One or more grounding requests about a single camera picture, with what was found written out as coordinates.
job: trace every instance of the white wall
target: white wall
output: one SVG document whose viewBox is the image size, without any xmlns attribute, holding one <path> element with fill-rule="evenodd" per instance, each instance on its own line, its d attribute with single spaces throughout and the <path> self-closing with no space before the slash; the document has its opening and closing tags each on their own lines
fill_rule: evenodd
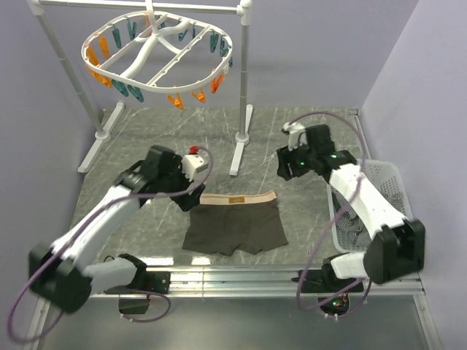
<svg viewBox="0 0 467 350">
<path fill-rule="evenodd" d="M 467 349 L 467 2 L 420 0 L 363 105 L 372 155 L 426 226 L 422 282 L 444 347 Z"/>
<path fill-rule="evenodd" d="M 82 184 L 76 169 L 92 125 L 26 1 L 0 11 L 0 348 L 6 318 L 28 278 L 29 250 L 65 232 Z M 20 304 L 26 335 L 35 298 Z"/>
<path fill-rule="evenodd" d="M 189 4 L 236 6 L 238 0 L 176 0 Z M 250 100 L 257 106 L 361 107 L 381 71 L 417 0 L 254 0 L 251 25 Z M 80 48 L 85 38 L 118 15 L 120 10 L 47 7 L 47 15 L 67 55 L 83 68 Z M 234 42 L 234 68 L 210 106 L 239 103 L 240 25 L 232 15 L 187 14 L 225 29 Z M 122 37 L 128 38 L 126 28 Z M 166 50 L 157 49 L 154 62 L 167 62 Z M 213 57 L 208 42 L 187 56 L 186 66 L 174 75 L 177 85 L 205 77 Z M 143 74 L 154 75 L 149 65 Z M 116 65 L 117 70 L 123 66 Z M 97 101 L 111 107 L 122 96 L 83 75 Z M 161 94 L 146 94 L 144 106 L 171 106 Z M 141 106 L 133 97 L 129 106 Z M 185 105 L 199 106 L 189 94 Z"/>
</svg>

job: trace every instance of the vertical pole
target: vertical pole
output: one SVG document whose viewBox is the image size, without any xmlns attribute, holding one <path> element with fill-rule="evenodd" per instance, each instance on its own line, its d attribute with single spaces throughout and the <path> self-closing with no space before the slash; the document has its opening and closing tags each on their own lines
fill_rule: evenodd
<svg viewBox="0 0 467 350">
<path fill-rule="evenodd" d="M 238 142 L 248 142 L 247 133 L 247 94 L 248 94 L 248 47 L 250 44 L 250 24 L 252 0 L 241 0 L 242 8 L 242 71 L 240 75 L 240 128 L 236 135 Z"/>
<path fill-rule="evenodd" d="M 240 75 L 240 136 L 247 135 L 248 45 L 250 25 L 242 25 L 242 71 Z"/>
<path fill-rule="evenodd" d="M 105 137 L 107 132 L 102 127 L 101 122 L 99 121 L 99 117 L 96 114 L 96 111 L 94 111 L 94 108 L 90 104 L 88 97 L 86 96 L 85 92 L 82 90 L 80 81 L 78 80 L 76 74 L 74 73 L 72 65 L 68 61 L 68 58 L 66 57 L 65 52 L 60 46 L 60 43 L 58 42 L 57 37 L 53 33 L 53 30 L 50 27 L 50 24 L 47 21 L 47 18 L 45 18 L 44 13 L 40 13 L 36 15 L 36 17 L 39 23 L 41 24 L 42 29 L 46 33 L 47 38 L 52 44 L 55 54 L 58 56 L 58 59 L 63 69 L 66 72 L 66 75 L 68 75 L 70 82 L 72 82 L 73 88 L 76 91 L 76 94 L 80 98 L 82 105 L 85 107 L 85 111 L 88 114 L 89 119 L 93 122 L 94 128 L 96 128 L 96 135 L 99 137 Z"/>
</svg>

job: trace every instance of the marble floor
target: marble floor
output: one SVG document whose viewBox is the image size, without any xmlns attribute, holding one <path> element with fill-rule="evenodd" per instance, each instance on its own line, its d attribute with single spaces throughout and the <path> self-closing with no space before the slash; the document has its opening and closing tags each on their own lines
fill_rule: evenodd
<svg viewBox="0 0 467 350">
<path fill-rule="evenodd" d="M 99 158 L 85 177 L 73 225 L 78 223 L 104 196 L 117 175 L 144 159 L 150 146 L 162 144 L 186 154 L 192 145 L 204 145 L 215 155 L 215 167 L 206 183 L 206 193 L 256 195 L 274 190 L 287 246 L 256 255 L 236 251 L 232 257 L 203 255 L 182 249 L 189 214 L 168 199 L 145 205 L 114 232 L 96 261 L 107 255 L 129 253 L 152 265 L 285 265 L 302 264 L 329 220 L 326 184 L 309 173 L 289 182 L 276 175 L 276 149 L 287 143 L 282 125 L 311 108 L 257 108 L 250 126 L 250 144 L 245 149 L 237 177 L 228 175 L 238 130 L 236 108 L 128 109 L 104 145 Z M 329 109 L 351 120 L 347 109 Z M 327 123 L 338 149 L 360 157 L 356 135 L 343 123 L 324 115 L 314 116 L 307 125 Z M 331 234 L 316 257 L 337 254 Z"/>
</svg>

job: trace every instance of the white metal stand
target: white metal stand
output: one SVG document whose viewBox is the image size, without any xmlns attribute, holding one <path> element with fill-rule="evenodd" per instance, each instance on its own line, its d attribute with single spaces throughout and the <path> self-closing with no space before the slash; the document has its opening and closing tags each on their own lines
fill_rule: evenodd
<svg viewBox="0 0 467 350">
<path fill-rule="evenodd" d="M 62 5 L 70 7 L 94 7 L 94 8 L 105 8 L 105 9 L 146 9 L 146 4 L 141 1 L 116 1 L 116 0 L 28 0 L 29 6 L 32 12 L 36 15 L 40 22 L 44 32 L 47 34 L 51 45 L 53 46 L 55 53 L 60 60 L 63 69 L 65 69 L 70 82 L 81 100 L 82 105 L 85 107 L 86 113 L 96 128 L 96 141 L 91 147 L 89 153 L 86 155 L 82 164 L 78 168 L 81 173 L 88 172 L 96 159 L 99 151 L 103 144 L 110 140 L 110 132 L 112 131 L 115 123 L 118 121 L 118 117 L 121 115 L 124 105 L 119 102 L 115 107 L 114 112 L 110 116 L 109 120 L 103 127 L 99 121 L 99 117 L 91 106 L 88 97 L 82 90 L 80 81 L 70 65 L 68 58 L 65 56 L 60 43 L 58 42 L 55 34 L 53 33 L 50 24 L 48 23 L 45 15 L 43 5 Z M 187 12 L 203 12 L 211 14 L 224 14 L 224 15 L 238 15 L 241 17 L 242 24 L 242 72 L 240 82 L 240 115 L 239 115 L 239 132 L 236 134 L 236 148 L 233 154 L 233 160 L 229 174 L 236 176 L 239 173 L 240 163 L 242 161 L 242 155 L 244 147 L 250 141 L 248 135 L 248 129 L 252 117 L 253 106 L 247 105 L 247 82 L 248 82 L 248 44 L 250 40 L 250 24 L 251 24 L 251 10 L 252 0 L 241 0 L 240 5 L 236 7 L 223 7 L 223 6 L 204 6 L 204 5 L 188 5 L 188 4 L 153 4 L 155 9 L 161 11 L 187 11 Z"/>
<path fill-rule="evenodd" d="M 102 147 L 106 142 L 110 140 L 112 129 L 114 128 L 115 124 L 117 124 L 118 118 L 120 118 L 120 115 L 122 115 L 124 109 L 125 105 L 123 104 L 123 102 L 117 102 L 117 106 L 115 106 L 114 111 L 112 112 L 112 114 L 110 115 L 109 119 L 106 121 L 103 127 L 104 135 L 100 136 L 99 133 L 96 131 L 96 140 L 94 141 L 93 146 L 87 153 L 85 159 L 78 167 L 78 172 L 87 173 L 90 170 L 90 167 L 93 165 Z"/>
</svg>

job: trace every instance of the white robotic arm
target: white robotic arm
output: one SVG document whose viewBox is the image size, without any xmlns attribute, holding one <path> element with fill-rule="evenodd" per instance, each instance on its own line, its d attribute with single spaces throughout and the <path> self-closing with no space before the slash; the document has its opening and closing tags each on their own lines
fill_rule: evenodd
<svg viewBox="0 0 467 350">
<path fill-rule="evenodd" d="M 72 313 L 85 303 L 90 294 L 113 287 L 142 289 L 148 282 L 146 265 L 136 257 L 121 254 L 113 261 L 91 265 L 100 248 L 117 227 L 140 209 L 149 196 L 138 194 L 175 193 L 188 190 L 208 162 L 192 149 L 189 155 L 176 155 L 172 150 L 153 146 L 145 160 L 140 160 L 115 180 L 102 201 L 68 233 L 50 246 L 38 245 L 29 254 L 29 274 L 32 276 L 52 255 L 65 245 L 69 247 L 44 275 L 31 285 L 31 290 L 48 299 L 66 313 Z M 172 198 L 183 211 L 199 204 L 204 185 L 180 197 Z M 109 206 L 118 198 L 127 198 Z M 73 240 L 77 230 L 100 208 L 106 207 Z"/>
<path fill-rule="evenodd" d="M 277 150 L 277 174 L 286 180 L 312 170 L 350 201 L 366 226 L 371 244 L 366 252 L 352 252 L 330 257 L 323 262 L 325 280 L 366 279 L 382 284 L 418 272 L 423 267 L 425 228 L 419 220 L 409 221 L 392 207 L 368 178 L 360 172 L 356 159 L 348 151 L 336 151 L 327 125 L 305 128 L 286 123 L 282 131 L 289 136 L 286 147 Z"/>
</svg>

